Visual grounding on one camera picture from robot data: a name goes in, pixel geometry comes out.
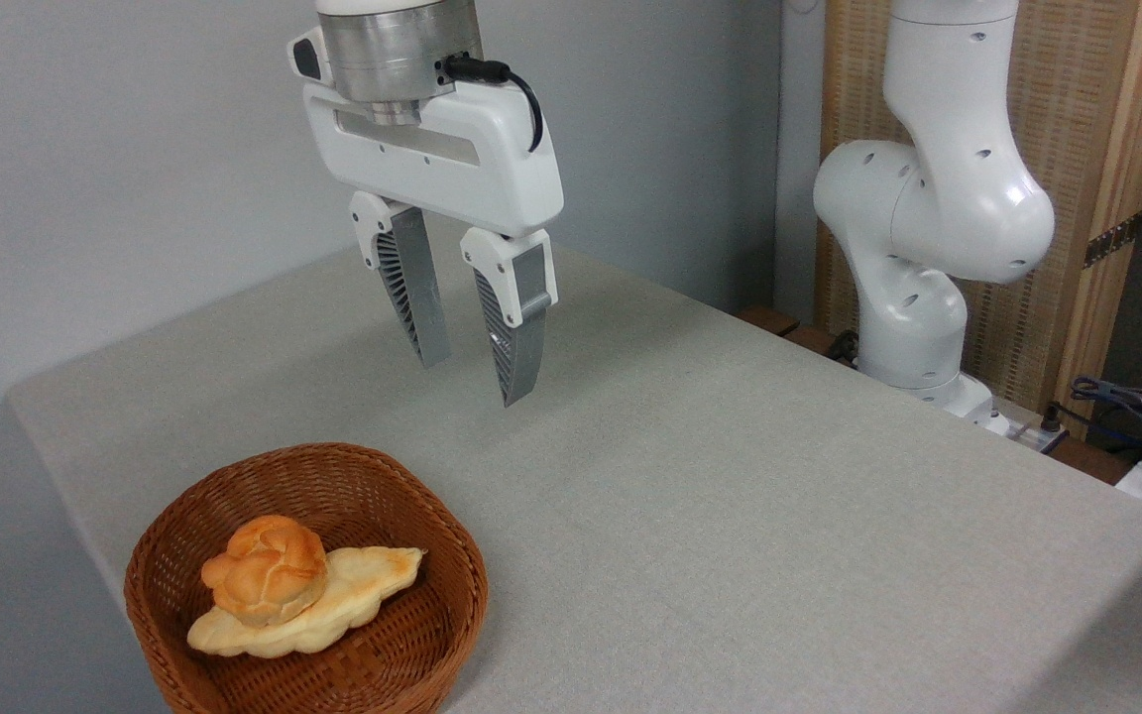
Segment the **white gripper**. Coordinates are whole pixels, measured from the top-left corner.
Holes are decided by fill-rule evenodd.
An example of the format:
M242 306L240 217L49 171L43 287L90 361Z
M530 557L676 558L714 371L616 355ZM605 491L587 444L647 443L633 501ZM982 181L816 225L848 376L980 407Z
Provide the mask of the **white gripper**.
M431 369L450 356L421 207L477 226L463 235L463 257L504 407L525 398L542 366L545 313L558 303L550 239L539 228L565 206L552 137L529 149L526 96L458 82L425 101L417 125L386 126L330 87L306 85L301 95L327 169L360 188L349 212L365 267L381 276L418 361Z

